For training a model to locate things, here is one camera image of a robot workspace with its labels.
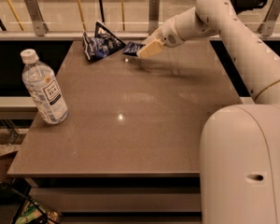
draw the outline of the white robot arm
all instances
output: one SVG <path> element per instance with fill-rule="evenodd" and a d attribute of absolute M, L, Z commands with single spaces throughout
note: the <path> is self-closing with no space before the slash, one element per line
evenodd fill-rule
<path fill-rule="evenodd" d="M 225 107 L 203 128 L 203 224 L 280 224 L 280 57 L 241 23 L 230 0 L 197 0 L 150 36 L 138 56 L 213 34 L 261 105 Z"/>

